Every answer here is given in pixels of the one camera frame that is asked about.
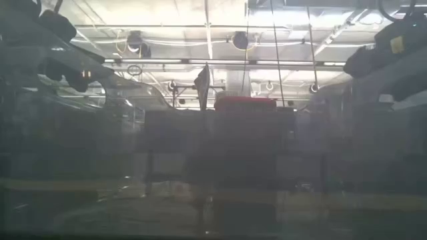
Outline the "ceiling tube light bar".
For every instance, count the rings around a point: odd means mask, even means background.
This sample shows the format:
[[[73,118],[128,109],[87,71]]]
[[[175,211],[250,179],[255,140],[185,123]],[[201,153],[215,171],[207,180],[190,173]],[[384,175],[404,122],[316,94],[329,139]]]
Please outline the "ceiling tube light bar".
[[[128,63],[128,64],[210,64],[210,65],[295,65],[295,66],[308,66],[313,65],[312,61],[273,61],[273,60],[233,60],[233,59],[106,59],[107,63]],[[331,67],[343,67],[345,62],[333,62],[333,61],[317,61],[317,66],[331,66]]]

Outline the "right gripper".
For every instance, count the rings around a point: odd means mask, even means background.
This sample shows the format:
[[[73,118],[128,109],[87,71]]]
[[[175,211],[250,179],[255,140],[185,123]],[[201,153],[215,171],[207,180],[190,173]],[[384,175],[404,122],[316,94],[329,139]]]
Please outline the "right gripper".
[[[375,48],[363,46],[351,55],[343,70],[352,77],[363,77],[427,46],[427,17],[411,15],[378,32]]]

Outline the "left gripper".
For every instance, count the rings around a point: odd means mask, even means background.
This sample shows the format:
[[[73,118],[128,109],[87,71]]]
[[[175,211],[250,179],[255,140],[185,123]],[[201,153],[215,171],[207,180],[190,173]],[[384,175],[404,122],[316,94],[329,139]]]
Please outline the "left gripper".
[[[46,58],[42,62],[42,74],[50,80],[60,82],[63,79],[68,86],[77,92],[84,93],[88,90],[89,84],[101,80],[109,81],[114,76],[114,70],[104,67],[103,62],[95,59],[68,60],[66,63],[52,58]]]

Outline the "clear plastic tray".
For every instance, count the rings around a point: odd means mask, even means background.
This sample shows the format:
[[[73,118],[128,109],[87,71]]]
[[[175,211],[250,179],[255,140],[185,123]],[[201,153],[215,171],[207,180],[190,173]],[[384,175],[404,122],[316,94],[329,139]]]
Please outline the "clear plastic tray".
[[[0,82],[0,240],[427,240],[427,90],[363,97],[343,67],[427,0],[41,0],[106,59],[141,31],[150,59],[312,61],[105,64],[118,79],[80,93],[41,77]],[[248,48],[232,44],[245,31]],[[276,102],[276,226],[214,227],[215,104]]]

